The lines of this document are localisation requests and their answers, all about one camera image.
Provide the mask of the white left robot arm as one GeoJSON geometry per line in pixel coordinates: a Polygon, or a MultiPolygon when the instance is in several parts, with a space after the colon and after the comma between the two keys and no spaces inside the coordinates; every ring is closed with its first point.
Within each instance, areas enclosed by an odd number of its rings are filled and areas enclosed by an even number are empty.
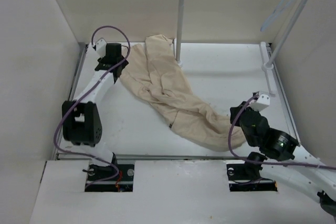
{"type": "Polygon", "coordinates": [[[62,122],[64,140],[81,148],[84,153],[102,165],[100,175],[106,181],[113,181],[118,175],[118,168],[112,165],[114,154],[108,150],[102,140],[103,126],[99,114],[100,105],[105,94],[113,87],[128,62],[122,55],[126,46],[120,43],[96,43],[88,53],[98,57],[93,76],[84,90],[72,101],[62,104],[62,122]]]}

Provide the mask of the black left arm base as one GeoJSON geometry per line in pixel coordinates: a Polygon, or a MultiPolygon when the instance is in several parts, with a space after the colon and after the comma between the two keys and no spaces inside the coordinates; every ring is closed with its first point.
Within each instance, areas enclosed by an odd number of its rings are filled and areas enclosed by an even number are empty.
{"type": "Polygon", "coordinates": [[[135,162],[115,162],[119,173],[111,166],[98,166],[90,164],[89,168],[82,171],[87,174],[85,192],[133,192],[135,175],[135,162]]]}

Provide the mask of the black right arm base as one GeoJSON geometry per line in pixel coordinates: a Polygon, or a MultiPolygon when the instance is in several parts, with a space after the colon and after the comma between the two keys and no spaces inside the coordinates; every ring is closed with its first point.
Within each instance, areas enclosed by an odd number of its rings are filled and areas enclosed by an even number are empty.
{"type": "Polygon", "coordinates": [[[230,192],[278,191],[274,180],[260,176],[261,165],[229,162],[226,170],[230,192]]]}

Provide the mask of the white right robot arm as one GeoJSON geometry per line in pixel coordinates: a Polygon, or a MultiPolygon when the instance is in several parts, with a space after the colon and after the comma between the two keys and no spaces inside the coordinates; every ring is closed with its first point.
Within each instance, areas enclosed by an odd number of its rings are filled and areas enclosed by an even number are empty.
{"type": "Polygon", "coordinates": [[[310,154],[299,141],[286,132],[271,128],[268,120],[255,108],[252,100],[231,107],[228,148],[245,162],[244,175],[251,180],[270,179],[281,182],[317,202],[335,216],[335,167],[310,154]],[[249,155],[233,149],[233,129],[238,127],[250,147],[249,155]]]}

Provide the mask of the beige trousers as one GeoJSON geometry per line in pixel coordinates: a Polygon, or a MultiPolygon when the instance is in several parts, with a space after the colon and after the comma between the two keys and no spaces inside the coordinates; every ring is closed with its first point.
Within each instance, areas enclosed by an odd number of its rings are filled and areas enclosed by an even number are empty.
{"type": "MultiPolygon", "coordinates": [[[[192,92],[171,44],[164,35],[154,35],[144,45],[132,46],[121,83],[157,110],[178,136],[212,151],[228,151],[229,117],[218,114],[192,92]]],[[[233,148],[245,142],[242,131],[234,127],[233,148]]]]}

